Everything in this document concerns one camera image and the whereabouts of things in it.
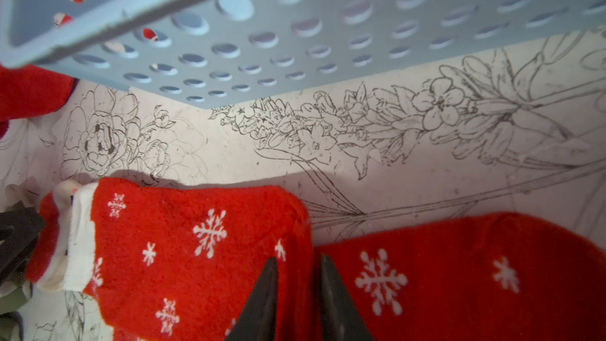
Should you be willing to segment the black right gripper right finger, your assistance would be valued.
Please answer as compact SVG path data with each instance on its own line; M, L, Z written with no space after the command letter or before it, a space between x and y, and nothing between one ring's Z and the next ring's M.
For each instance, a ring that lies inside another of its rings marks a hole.
M325 254L320 258L320 318L323 340L374 340L334 261Z

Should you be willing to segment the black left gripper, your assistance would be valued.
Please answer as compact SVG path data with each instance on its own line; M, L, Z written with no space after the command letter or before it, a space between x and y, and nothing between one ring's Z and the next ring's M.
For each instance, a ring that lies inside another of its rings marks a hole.
M1 284L31 257L45 225L32 207L1 214Z

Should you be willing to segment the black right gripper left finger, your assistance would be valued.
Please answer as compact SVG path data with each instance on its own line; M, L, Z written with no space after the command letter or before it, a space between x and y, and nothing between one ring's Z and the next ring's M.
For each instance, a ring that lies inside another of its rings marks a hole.
M276 306L279 271L275 257L264 265L251 294L227 341L273 341L276 334Z

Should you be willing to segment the red santa snowflake sock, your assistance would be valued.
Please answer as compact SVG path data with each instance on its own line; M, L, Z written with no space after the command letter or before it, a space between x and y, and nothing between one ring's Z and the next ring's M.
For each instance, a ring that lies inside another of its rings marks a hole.
M377 340L603 340L605 254L498 212L320 246Z
M121 178L61 182L25 269L41 290L96 300L116 340L223 340L270 258L276 339L313 338L306 206L279 186L168 189Z

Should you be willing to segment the light blue plastic basket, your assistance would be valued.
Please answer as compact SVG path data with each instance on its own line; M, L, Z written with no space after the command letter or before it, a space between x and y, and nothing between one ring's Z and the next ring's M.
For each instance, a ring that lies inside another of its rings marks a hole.
M1 0L1 63L213 108L592 28L605 0Z

